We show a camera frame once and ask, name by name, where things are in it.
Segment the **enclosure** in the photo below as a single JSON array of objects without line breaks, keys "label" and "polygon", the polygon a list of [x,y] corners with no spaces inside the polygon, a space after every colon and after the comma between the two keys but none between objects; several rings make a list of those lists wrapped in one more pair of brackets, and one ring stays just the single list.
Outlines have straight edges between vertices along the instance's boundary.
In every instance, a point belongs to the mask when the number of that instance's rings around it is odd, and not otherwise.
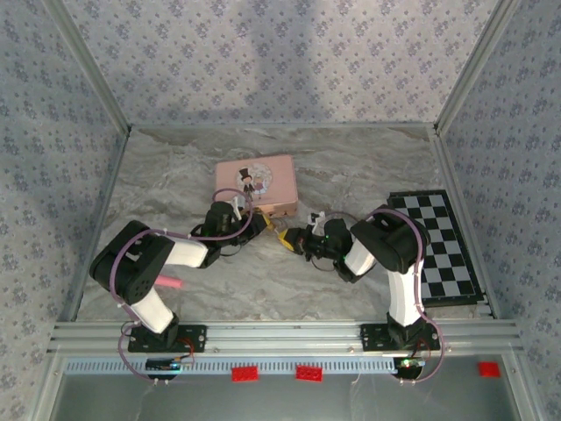
[{"label": "enclosure", "polygon": [[[561,417],[558,4],[1,7],[6,419],[88,408],[90,419],[151,419],[170,405],[172,419],[187,407],[198,419],[263,419],[267,408],[279,419]],[[421,295],[445,353],[434,379],[397,387],[386,364],[408,355],[365,349],[363,326],[386,320],[386,269],[345,283],[273,231],[209,268],[163,268],[183,280],[156,287],[164,303],[208,328],[181,376],[190,385],[151,391],[127,374],[117,340],[129,318],[89,276],[91,261],[131,220],[190,232],[212,203],[217,163],[278,154],[294,159],[299,203],[273,220],[277,231],[321,211],[351,226],[385,203],[427,226]],[[481,362],[501,377],[480,377]],[[224,376],[252,363],[259,384]],[[323,384],[295,384],[303,363],[323,368]],[[211,394],[230,400],[213,408]]]}]

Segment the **checkered board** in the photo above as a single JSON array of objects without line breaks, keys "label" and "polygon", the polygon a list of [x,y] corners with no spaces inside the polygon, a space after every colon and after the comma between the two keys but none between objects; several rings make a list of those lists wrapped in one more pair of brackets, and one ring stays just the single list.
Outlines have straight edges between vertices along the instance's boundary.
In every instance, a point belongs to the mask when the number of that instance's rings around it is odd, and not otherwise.
[{"label": "checkered board", "polygon": [[421,296],[426,307],[483,300],[462,232],[445,190],[391,193],[387,204],[423,224],[430,235]]}]

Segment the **white square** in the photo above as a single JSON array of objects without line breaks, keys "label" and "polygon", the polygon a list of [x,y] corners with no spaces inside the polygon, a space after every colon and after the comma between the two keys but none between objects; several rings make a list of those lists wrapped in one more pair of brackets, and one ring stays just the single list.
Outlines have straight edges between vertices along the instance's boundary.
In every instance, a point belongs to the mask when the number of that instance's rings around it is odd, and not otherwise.
[{"label": "white square", "polygon": [[443,241],[440,230],[429,230],[429,236],[431,243],[441,243]]},{"label": "white square", "polygon": [[441,230],[451,230],[452,229],[452,222],[450,222],[449,218],[437,218],[438,228]]},{"label": "white square", "polygon": [[415,196],[406,196],[406,197],[403,197],[403,199],[405,199],[405,204],[407,205],[408,208],[418,208],[419,207],[419,201],[417,200],[417,198]]},{"label": "white square", "polygon": [[427,278],[427,282],[441,282],[442,279],[440,278],[440,272],[438,269],[431,268],[431,269],[424,269],[424,277]]},{"label": "white square", "polygon": [[445,241],[444,247],[446,247],[446,252],[448,254],[461,254],[462,251],[459,248],[459,243],[457,241]]},{"label": "white square", "polygon": [[430,298],[432,295],[430,294],[429,284],[422,283],[421,284],[421,297],[422,298]]},{"label": "white square", "polygon": [[454,272],[454,278],[456,278],[456,281],[470,281],[470,274],[467,271],[467,268],[465,266],[462,266],[460,268],[452,268],[452,272]]},{"label": "white square", "polygon": [[450,258],[448,254],[435,254],[435,261],[439,268],[451,268]]},{"label": "white square", "polygon": [[446,296],[459,296],[458,284],[454,281],[442,282]]},{"label": "white square", "polygon": [[434,218],[435,210],[432,208],[421,208],[421,215],[423,218]]},{"label": "white square", "polygon": [[434,195],[430,197],[430,203],[433,206],[445,206],[442,195]]}]

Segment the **black square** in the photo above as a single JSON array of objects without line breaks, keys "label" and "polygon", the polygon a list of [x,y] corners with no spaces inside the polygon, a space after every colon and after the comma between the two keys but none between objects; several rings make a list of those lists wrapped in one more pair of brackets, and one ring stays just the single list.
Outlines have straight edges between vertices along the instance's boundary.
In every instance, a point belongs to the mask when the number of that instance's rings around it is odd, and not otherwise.
[{"label": "black square", "polygon": [[442,234],[443,241],[453,241],[456,239],[456,234],[454,234],[454,230],[442,230],[440,233]]},{"label": "black square", "polygon": [[446,296],[444,292],[444,287],[442,283],[430,283],[429,284],[430,296]]},{"label": "black square", "polygon": [[434,254],[447,254],[444,243],[432,243],[431,246]]},{"label": "black square", "polygon": [[421,210],[419,208],[410,208],[408,209],[409,216],[413,219],[420,219],[423,217]]},{"label": "black square", "polygon": [[437,218],[446,218],[448,216],[448,212],[444,206],[435,206],[434,212]]},{"label": "black square", "polygon": [[449,254],[448,259],[450,259],[453,268],[465,266],[464,258],[461,254]]},{"label": "black square", "polygon": [[419,196],[417,198],[417,202],[419,202],[419,206],[421,206],[422,208],[432,208],[430,197],[428,196]]},{"label": "black square", "polygon": [[427,230],[437,230],[438,229],[438,221],[436,218],[426,218],[423,220],[423,225]]},{"label": "black square", "polygon": [[435,260],[435,256],[425,256],[423,267],[427,269],[436,268],[437,261]]},{"label": "black square", "polygon": [[452,268],[438,269],[438,273],[440,274],[440,278],[443,282],[454,281],[454,271],[452,270]]},{"label": "black square", "polygon": [[472,296],[474,294],[473,285],[470,281],[458,281],[457,284],[462,296]]},{"label": "black square", "polygon": [[405,199],[403,197],[390,197],[388,200],[394,209],[407,208],[405,204]]}]

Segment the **red lego brick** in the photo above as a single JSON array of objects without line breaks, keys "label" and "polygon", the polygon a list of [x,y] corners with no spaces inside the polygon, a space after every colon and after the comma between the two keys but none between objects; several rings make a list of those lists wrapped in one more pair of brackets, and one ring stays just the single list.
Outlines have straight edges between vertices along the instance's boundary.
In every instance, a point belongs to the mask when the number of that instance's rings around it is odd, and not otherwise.
[{"label": "red lego brick", "polygon": [[296,379],[306,382],[321,382],[323,380],[323,368],[296,366]]},{"label": "red lego brick", "polygon": [[231,370],[231,380],[233,382],[256,382],[259,380],[257,366],[233,368]]},{"label": "red lego brick", "polygon": [[499,364],[496,362],[480,362],[479,363],[479,375],[481,377],[501,377],[501,371],[499,370]]}]

